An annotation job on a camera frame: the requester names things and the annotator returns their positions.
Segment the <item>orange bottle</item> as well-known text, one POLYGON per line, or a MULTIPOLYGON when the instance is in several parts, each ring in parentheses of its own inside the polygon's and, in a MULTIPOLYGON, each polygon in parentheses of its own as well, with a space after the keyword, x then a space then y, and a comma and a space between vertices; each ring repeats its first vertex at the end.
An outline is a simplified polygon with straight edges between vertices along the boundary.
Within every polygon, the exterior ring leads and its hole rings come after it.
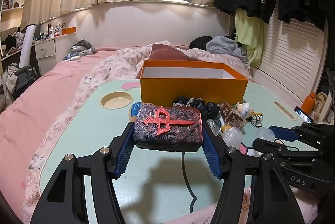
POLYGON ((315 105, 315 98, 316 98, 316 94, 314 92, 311 92, 303 101, 302 105, 301 105, 301 110, 310 115, 312 113, 312 110, 314 108, 315 105))

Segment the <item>red black embossed pouch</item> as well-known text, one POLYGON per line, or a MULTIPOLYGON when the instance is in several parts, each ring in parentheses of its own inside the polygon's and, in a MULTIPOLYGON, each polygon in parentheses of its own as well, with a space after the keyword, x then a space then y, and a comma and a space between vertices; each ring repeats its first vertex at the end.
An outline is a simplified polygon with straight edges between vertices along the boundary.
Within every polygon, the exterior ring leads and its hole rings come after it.
POLYGON ((202 116, 199 110, 185 106, 141 106, 133 140, 146 150, 194 153, 203 144, 202 116))

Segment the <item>smartphone with lit screen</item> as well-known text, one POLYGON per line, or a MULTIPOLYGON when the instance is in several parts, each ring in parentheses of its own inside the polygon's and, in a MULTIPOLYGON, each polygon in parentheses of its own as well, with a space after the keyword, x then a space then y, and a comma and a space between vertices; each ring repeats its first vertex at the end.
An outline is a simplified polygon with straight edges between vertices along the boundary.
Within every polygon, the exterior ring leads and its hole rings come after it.
POLYGON ((298 106, 294 108, 294 111, 303 119, 304 122, 313 123, 313 119, 298 106))

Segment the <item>grey hoodie on bed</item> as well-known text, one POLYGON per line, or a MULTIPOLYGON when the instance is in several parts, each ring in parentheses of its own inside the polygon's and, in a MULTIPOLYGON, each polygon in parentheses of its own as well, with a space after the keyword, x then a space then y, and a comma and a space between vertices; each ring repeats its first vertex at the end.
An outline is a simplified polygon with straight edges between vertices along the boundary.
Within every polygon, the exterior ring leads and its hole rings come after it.
POLYGON ((227 54, 247 63, 246 50, 226 36, 216 36, 206 44, 206 51, 211 54, 227 54))

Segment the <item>dark red corduroy pillow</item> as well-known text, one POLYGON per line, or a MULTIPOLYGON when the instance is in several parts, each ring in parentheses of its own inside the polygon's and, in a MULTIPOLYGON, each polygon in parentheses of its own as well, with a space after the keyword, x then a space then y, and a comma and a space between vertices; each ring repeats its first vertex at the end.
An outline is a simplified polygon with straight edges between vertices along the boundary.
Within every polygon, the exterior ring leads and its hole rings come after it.
POLYGON ((154 61, 198 61, 180 50, 163 44, 153 44, 148 60, 154 61))

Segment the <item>white rolled mat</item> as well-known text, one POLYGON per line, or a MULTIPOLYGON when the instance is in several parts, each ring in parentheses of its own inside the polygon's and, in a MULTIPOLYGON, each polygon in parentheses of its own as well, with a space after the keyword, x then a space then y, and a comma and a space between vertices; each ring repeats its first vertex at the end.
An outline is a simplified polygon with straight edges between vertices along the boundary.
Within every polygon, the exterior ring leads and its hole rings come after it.
POLYGON ((22 44, 22 49, 21 49, 20 60, 19 60, 19 68, 30 65, 30 55, 31 55, 31 48, 33 44, 35 30, 36 30, 35 25, 29 25, 26 28, 26 32, 25 32, 24 40, 22 44))

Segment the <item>black satin lace scrunchie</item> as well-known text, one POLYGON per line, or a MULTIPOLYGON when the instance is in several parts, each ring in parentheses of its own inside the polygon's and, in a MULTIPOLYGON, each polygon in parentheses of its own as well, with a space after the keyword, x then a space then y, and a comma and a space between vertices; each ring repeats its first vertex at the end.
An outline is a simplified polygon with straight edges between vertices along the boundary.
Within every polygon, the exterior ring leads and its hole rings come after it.
POLYGON ((195 108, 200 111, 202 116, 202 121, 206 122, 209 119, 215 119, 220 108, 214 102, 205 102, 202 98, 187 98, 184 96, 179 96, 173 101, 173 106, 185 106, 189 108, 195 108))

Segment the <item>pink bed sheet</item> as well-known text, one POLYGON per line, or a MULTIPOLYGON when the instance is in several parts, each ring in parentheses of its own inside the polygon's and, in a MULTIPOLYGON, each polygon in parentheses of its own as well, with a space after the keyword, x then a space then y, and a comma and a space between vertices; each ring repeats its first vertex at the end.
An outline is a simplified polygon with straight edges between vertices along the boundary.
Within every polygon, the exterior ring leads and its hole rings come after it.
POLYGON ((20 217, 30 160, 48 128, 71 103, 81 79, 115 49, 59 62, 1 113, 1 193, 20 217))

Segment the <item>orange cardboard box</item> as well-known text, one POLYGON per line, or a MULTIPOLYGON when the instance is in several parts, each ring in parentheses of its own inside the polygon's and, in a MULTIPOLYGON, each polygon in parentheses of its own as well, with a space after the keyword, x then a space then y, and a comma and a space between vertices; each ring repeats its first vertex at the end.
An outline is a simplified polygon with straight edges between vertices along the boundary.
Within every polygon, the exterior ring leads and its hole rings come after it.
POLYGON ((158 106, 172 106, 179 96, 235 104, 243 100, 248 78, 223 63, 147 60, 140 84, 141 100, 158 106))

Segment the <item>white doll keychain figure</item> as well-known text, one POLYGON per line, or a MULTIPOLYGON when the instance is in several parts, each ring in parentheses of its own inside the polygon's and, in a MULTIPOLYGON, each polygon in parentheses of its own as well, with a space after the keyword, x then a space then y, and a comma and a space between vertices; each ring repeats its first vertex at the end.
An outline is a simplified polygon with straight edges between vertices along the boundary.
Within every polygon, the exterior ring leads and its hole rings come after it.
POLYGON ((253 109, 251 108, 251 105, 248 102, 240 103, 238 102, 236 104, 237 111, 241 115, 243 119, 248 119, 253 114, 253 109))

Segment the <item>white bedside drawer cabinet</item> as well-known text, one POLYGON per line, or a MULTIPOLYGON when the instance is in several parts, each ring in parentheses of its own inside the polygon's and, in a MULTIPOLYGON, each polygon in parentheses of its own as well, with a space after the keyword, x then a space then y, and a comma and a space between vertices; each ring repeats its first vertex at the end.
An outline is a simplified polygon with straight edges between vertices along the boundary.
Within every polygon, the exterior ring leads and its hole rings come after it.
POLYGON ((40 40, 33 44, 41 75, 45 75, 56 64, 64 60, 70 53, 70 48, 77 43, 76 33, 64 34, 47 40, 40 40))

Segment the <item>light green hanging garment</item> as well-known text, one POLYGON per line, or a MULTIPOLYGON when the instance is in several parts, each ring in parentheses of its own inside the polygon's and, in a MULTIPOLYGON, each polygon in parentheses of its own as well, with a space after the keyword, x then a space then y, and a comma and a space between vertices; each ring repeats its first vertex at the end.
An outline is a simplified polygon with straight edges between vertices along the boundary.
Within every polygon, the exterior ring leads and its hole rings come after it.
POLYGON ((246 50, 248 66, 258 67, 261 64, 264 23, 257 17, 249 17, 247 12, 238 9, 235 13, 236 41, 246 50))

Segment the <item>brown capybara plush toy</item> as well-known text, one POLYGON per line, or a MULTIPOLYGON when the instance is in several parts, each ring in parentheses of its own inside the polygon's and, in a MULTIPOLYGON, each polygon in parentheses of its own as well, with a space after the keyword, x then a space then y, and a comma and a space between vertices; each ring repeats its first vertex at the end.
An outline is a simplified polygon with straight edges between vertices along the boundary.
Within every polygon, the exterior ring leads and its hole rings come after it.
POLYGON ((137 120, 137 115, 141 109, 142 102, 136 102, 132 104, 132 106, 129 109, 129 121, 135 123, 137 120))

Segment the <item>brown playing card box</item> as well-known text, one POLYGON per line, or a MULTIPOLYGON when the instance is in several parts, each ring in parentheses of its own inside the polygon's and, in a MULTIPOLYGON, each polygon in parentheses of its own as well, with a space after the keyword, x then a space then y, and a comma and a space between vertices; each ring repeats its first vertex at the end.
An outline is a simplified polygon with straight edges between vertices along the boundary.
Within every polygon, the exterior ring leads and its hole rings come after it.
POLYGON ((229 103, 223 101, 220 104, 220 113, 225 124, 230 125, 231 127, 243 128, 246 124, 246 121, 242 118, 241 114, 237 110, 231 107, 229 103))

